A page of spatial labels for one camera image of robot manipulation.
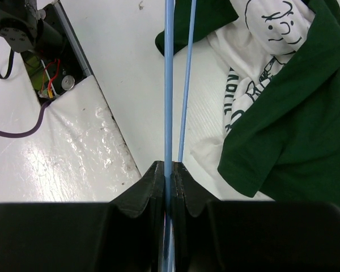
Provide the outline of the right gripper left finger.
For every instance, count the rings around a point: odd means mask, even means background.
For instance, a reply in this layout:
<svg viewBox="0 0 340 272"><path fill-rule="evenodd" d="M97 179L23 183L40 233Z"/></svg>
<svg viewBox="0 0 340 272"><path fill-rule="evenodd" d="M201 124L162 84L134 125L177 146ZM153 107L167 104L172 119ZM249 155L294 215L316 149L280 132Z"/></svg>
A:
<svg viewBox="0 0 340 272"><path fill-rule="evenodd" d="M129 218L140 217L147 208L154 214L164 212L164 162L155 161L146 173L110 205Z"/></svg>

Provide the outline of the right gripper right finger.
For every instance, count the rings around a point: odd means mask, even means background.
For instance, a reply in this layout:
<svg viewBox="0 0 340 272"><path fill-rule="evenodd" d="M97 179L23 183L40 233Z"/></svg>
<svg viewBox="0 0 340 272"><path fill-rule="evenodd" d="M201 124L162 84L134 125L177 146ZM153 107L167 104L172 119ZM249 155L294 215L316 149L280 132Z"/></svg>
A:
<svg viewBox="0 0 340 272"><path fill-rule="evenodd" d="M197 218L208 202L215 201L215 196L192 177L183 163L173 163L172 178L171 209L174 218L188 214Z"/></svg>

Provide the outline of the light blue wire hanger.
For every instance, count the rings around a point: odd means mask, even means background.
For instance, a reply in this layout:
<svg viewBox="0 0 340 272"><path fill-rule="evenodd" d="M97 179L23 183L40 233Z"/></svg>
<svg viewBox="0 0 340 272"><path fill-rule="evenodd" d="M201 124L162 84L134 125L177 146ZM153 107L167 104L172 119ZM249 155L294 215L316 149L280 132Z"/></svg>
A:
<svg viewBox="0 0 340 272"><path fill-rule="evenodd" d="M193 35L196 20L197 1L192 0L190 6L190 21L188 34L188 52L186 59L185 83L182 100L182 116L178 161L182 162L185 146L185 128L188 110L189 82L192 62ZM164 25L164 179L165 179L165 221L164 244L161 270L175 270L175 242L171 219L171 185L172 185L172 149L173 149L173 56L174 56L174 12L175 2L165 1Z"/></svg>

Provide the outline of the green and white raglan t-shirt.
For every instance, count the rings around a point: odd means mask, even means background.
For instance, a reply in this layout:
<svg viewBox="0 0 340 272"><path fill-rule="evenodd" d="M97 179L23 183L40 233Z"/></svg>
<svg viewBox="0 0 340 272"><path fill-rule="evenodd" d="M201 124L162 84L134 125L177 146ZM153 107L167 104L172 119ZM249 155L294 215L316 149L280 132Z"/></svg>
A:
<svg viewBox="0 0 340 272"><path fill-rule="evenodd" d="M196 144L240 194L340 208L337 1L198 1L193 40L228 66L222 131Z"/></svg>

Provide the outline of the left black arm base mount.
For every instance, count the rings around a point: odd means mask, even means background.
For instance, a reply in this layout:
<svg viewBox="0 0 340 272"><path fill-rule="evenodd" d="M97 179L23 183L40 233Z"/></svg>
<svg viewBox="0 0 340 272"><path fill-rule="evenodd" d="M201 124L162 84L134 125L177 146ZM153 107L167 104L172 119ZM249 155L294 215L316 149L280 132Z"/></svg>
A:
<svg viewBox="0 0 340 272"><path fill-rule="evenodd" d="M40 103L55 100L92 75L92 70L60 1L38 8L36 1L0 1L0 38L25 63Z"/></svg>

